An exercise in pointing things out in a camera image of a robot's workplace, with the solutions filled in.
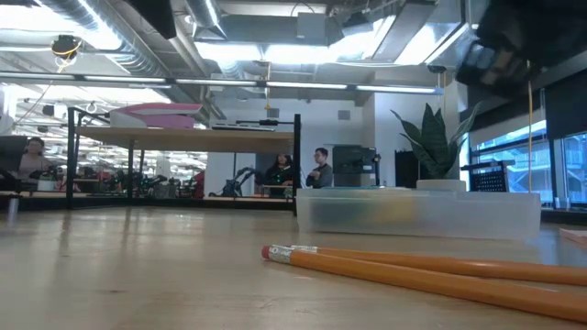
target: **pencil eraser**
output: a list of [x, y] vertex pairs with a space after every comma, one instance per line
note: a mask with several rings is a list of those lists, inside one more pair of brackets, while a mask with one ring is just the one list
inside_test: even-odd
[[269, 246], [264, 246], [261, 250], [260, 250], [260, 254], [265, 258], [268, 259], [269, 258]]

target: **woman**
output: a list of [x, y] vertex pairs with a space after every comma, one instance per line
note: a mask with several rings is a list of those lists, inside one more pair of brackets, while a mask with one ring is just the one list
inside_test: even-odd
[[36, 179], [31, 179], [30, 174], [34, 171], [46, 171], [52, 165], [51, 162], [43, 156], [43, 149], [45, 142], [40, 137], [32, 137], [27, 142], [25, 154], [20, 160], [20, 168], [18, 168], [18, 178], [25, 182], [36, 182]]
[[[277, 155], [275, 163], [265, 173], [265, 185], [292, 185], [294, 180], [294, 169], [292, 164], [292, 157], [290, 155]], [[284, 192], [285, 189], [272, 188], [270, 195], [283, 196]]]

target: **wooden table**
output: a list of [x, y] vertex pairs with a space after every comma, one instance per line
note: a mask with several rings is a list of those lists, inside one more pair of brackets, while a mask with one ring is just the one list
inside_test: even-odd
[[[2, 195], [16, 194], [16, 192], [0, 192]], [[65, 198], [65, 192], [20, 192], [23, 198]], [[76, 197], [87, 197], [88, 194], [85, 192], [74, 192], [73, 198]]]
[[285, 198], [267, 198], [267, 197], [212, 197], [206, 196], [204, 197], [205, 200], [208, 201], [238, 201], [238, 202], [268, 202], [268, 203], [292, 203], [291, 199]]
[[528, 243], [300, 233], [290, 212], [120, 207], [21, 213], [0, 234], [3, 330], [585, 329], [260, 257], [299, 244], [586, 266], [587, 250], [556, 227]]
[[108, 145], [135, 150], [210, 152], [291, 152], [294, 133], [212, 129], [79, 127], [80, 135]]

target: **clear plastic container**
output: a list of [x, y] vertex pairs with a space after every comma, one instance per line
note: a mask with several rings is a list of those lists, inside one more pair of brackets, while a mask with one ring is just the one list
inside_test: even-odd
[[540, 227], [536, 193], [303, 189], [297, 201], [302, 231], [526, 240]]

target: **pink object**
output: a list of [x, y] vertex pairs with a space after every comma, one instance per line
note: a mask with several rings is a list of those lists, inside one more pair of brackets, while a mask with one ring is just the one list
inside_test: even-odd
[[110, 111], [112, 127], [194, 128], [201, 104], [135, 104]]
[[269, 246], [264, 246], [261, 250], [260, 250], [260, 254], [265, 258], [268, 259], [269, 258]]

